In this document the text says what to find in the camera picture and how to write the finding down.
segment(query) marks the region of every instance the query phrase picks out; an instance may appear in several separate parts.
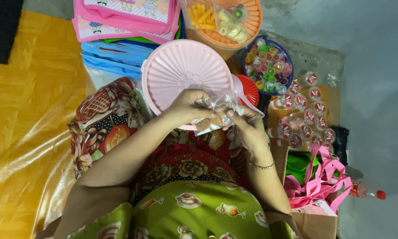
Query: right hand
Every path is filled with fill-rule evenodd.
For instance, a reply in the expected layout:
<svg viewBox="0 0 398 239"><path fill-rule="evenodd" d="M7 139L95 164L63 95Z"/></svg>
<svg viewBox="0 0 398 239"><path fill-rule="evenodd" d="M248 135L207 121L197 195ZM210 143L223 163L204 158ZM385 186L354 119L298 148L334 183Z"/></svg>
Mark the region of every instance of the right hand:
<svg viewBox="0 0 398 239"><path fill-rule="evenodd" d="M228 110L227 116L236 125L236 129L239 131L239 137L241 137L243 146L249 149L255 157L268 154L270 150L260 113L249 107L242 107L242 117L233 110Z"/></svg>

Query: small plastic bag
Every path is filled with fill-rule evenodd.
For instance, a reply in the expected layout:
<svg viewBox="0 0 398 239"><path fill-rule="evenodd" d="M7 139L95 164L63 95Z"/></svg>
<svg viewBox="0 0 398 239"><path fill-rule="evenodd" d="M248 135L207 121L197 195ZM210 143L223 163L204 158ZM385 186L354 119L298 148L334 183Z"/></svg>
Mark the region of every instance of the small plastic bag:
<svg viewBox="0 0 398 239"><path fill-rule="evenodd" d="M223 126L230 126L234 123L228 118L227 110L232 109L239 115L243 115L243 107L239 96L235 91L225 92L219 96L212 96L206 99L196 101L198 108L208 108L213 110L217 117L196 119L194 124L196 129L195 136L211 132L213 130L223 128Z"/></svg>
<svg viewBox="0 0 398 239"><path fill-rule="evenodd" d="M223 7L214 2L214 11L217 13L215 22L220 35L239 44L247 40L248 32L243 23L248 18L249 11L242 4Z"/></svg>
<svg viewBox="0 0 398 239"><path fill-rule="evenodd" d="M194 30L216 31L214 7L192 0L182 0L181 9L186 27Z"/></svg>

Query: left hand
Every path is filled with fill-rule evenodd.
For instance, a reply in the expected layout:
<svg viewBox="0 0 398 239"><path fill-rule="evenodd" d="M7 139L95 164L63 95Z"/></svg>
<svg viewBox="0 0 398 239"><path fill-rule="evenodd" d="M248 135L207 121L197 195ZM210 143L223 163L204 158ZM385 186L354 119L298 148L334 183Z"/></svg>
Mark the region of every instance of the left hand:
<svg viewBox="0 0 398 239"><path fill-rule="evenodd" d="M200 89L186 89L174 100L171 106L165 110L165 114L170 115L171 123L175 128L192 122L195 119L213 118L212 110L200 109L195 106L195 102L200 99L210 97L208 93Z"/></svg>

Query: yellow plastic sheet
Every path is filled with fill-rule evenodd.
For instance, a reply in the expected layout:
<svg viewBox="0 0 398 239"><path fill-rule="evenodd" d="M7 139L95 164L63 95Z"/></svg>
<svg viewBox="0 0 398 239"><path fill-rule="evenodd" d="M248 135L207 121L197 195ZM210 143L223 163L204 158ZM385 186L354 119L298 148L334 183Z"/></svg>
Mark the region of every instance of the yellow plastic sheet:
<svg viewBox="0 0 398 239"><path fill-rule="evenodd" d="M80 51L70 21L22 12L0 65L0 238L33 238L62 214L75 182L66 123L86 96Z"/></svg>

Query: water bottle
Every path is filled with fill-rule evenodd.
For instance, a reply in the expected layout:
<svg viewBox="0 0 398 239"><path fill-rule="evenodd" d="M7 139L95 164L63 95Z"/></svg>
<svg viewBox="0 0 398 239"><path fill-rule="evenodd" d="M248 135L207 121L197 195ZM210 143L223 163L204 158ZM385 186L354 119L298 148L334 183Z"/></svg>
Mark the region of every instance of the water bottle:
<svg viewBox="0 0 398 239"><path fill-rule="evenodd" d="M381 190L373 190L366 183L352 180L350 195L359 198L376 197L381 200L386 199L386 193Z"/></svg>

